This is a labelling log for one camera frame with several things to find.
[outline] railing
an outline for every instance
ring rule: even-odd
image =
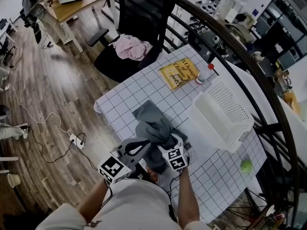
[[[138,5],[134,3],[132,0],[127,0],[127,1],[132,3],[134,6],[138,7]],[[145,0],[145,1],[151,3],[153,6],[160,7],[159,4],[156,4],[152,0]],[[284,110],[276,93],[274,92],[273,88],[271,87],[270,83],[266,79],[264,73],[259,68],[255,60],[249,56],[249,54],[246,52],[243,46],[230,34],[230,32],[224,26],[219,24],[215,19],[213,19],[210,15],[204,12],[201,8],[195,6],[188,0],[172,0],[172,1],[176,5],[178,5],[179,7],[190,13],[192,16],[194,16],[201,24],[207,26],[212,32],[214,32],[217,36],[219,36],[222,39],[225,45],[227,45],[230,49],[233,50],[233,52],[235,52],[235,54],[241,59],[242,63],[246,66],[246,68],[249,70],[251,75],[256,80],[257,84],[264,93],[268,103],[270,104],[272,110],[274,111],[274,114],[278,122],[269,125],[266,119],[264,118],[264,115],[261,112],[254,97],[248,91],[247,87],[244,85],[244,83],[238,77],[238,75],[234,72],[231,66],[225,61],[225,59],[210,45],[208,41],[206,41],[202,36],[200,36],[197,31],[195,31],[193,28],[191,28],[188,24],[186,24],[184,21],[182,21],[174,14],[170,15],[172,19],[174,19],[176,22],[178,22],[181,26],[183,26],[185,29],[189,31],[189,37],[188,39],[185,39],[172,27],[170,27],[169,25],[167,26],[167,30],[169,30],[182,42],[181,46],[190,43],[190,45],[195,48],[194,39],[197,39],[201,44],[203,44],[208,50],[211,51],[211,53],[222,63],[222,65],[227,69],[227,71],[231,74],[231,76],[236,80],[236,82],[238,83],[238,85],[243,90],[248,100],[254,107],[258,115],[258,117],[254,117],[255,119],[254,128],[257,134],[260,135],[265,141],[267,141],[273,147],[275,156],[277,158],[277,164],[279,166],[278,170],[281,171],[282,174],[282,186],[285,188],[284,190],[280,190],[281,194],[279,194],[280,193],[279,191],[275,193],[275,195],[273,196],[274,198],[271,199],[269,198],[268,205],[269,204],[272,205],[276,201],[281,201],[283,206],[284,205],[292,206],[293,217],[291,225],[293,226],[295,221],[295,216],[297,213],[298,200],[299,200],[299,183],[300,183],[299,174],[300,172],[306,173],[307,168],[304,165],[304,163],[297,157],[293,135],[287,117],[284,113]],[[148,11],[146,8],[141,8],[141,7],[138,8],[144,11],[145,13],[154,16],[152,15],[151,11]],[[170,44],[170,48],[168,48],[165,45],[163,46],[163,49],[167,53],[170,53],[171,50],[173,49],[179,48],[179,46],[175,45],[172,42],[172,40],[170,40],[166,35],[165,35],[165,41]],[[282,132],[283,138],[277,135],[277,132]],[[291,165],[291,171],[290,171],[292,176],[291,186],[288,186],[289,183],[286,184],[285,172],[281,157],[285,158],[286,161],[288,161],[289,164]],[[293,202],[288,201],[287,195],[289,188],[292,188],[293,191]],[[259,217],[254,222],[252,222],[250,226],[247,227],[248,230],[255,228],[261,222],[261,219],[265,217],[267,209],[268,207],[266,207],[261,212]]]

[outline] chair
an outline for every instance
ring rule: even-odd
[[[104,35],[107,29],[96,33],[88,42],[89,46],[98,41],[106,47],[94,62],[104,75],[117,82],[123,82],[142,68],[152,64],[162,51],[167,19],[174,8],[170,0],[119,0],[120,15],[118,31],[148,41],[153,48],[142,61],[120,59],[113,46],[108,46]]]

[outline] wooden desk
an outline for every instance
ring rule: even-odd
[[[96,3],[101,2],[103,0],[81,0],[81,1],[76,1],[76,2],[70,2],[66,4],[60,4],[59,1],[57,0],[54,2],[51,7],[59,20],[60,23],[64,25],[65,30],[77,46],[78,50],[80,52],[83,52],[83,49],[81,48],[79,42],[73,35],[71,29],[67,25],[66,21],[70,20],[76,13],[87,9],[88,7],[94,6]],[[116,14],[116,8],[115,8],[115,3],[114,0],[110,0],[111,4],[111,12],[113,14],[113,20],[115,27],[118,28],[118,20],[117,20],[117,14]]]

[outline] book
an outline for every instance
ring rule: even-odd
[[[161,68],[159,71],[171,90],[175,90],[188,81],[195,79],[199,73],[189,58],[178,60]]]

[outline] grid pattern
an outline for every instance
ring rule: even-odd
[[[208,81],[202,86],[190,81],[171,91],[159,69],[185,57],[189,57],[199,70],[208,72]],[[206,90],[210,81],[216,77],[213,71],[208,70],[207,65],[190,45],[183,46],[134,74],[100,97],[96,103],[122,140],[135,137],[135,127],[139,121],[132,112],[147,100],[151,100],[174,127],[184,125],[187,119],[186,109],[198,93]],[[201,220],[210,222],[222,213],[244,191],[266,160],[264,149],[254,130],[242,144],[234,154],[217,150],[191,173],[190,180],[200,207]],[[253,163],[250,173],[242,173],[239,169],[245,159],[251,159]],[[172,183],[172,200],[176,204],[178,185],[179,180]]]
[[[202,86],[190,81],[172,91],[164,82],[159,69],[185,57],[189,57],[199,70],[208,72],[208,81]],[[192,104],[192,100],[198,93],[208,88],[210,81],[216,77],[214,71],[206,66],[208,64],[203,58],[190,45],[186,45],[159,58],[96,102],[122,140],[135,137],[135,127],[139,121],[134,118],[132,112],[147,100],[151,100],[172,125],[178,127],[187,119],[185,111]]]

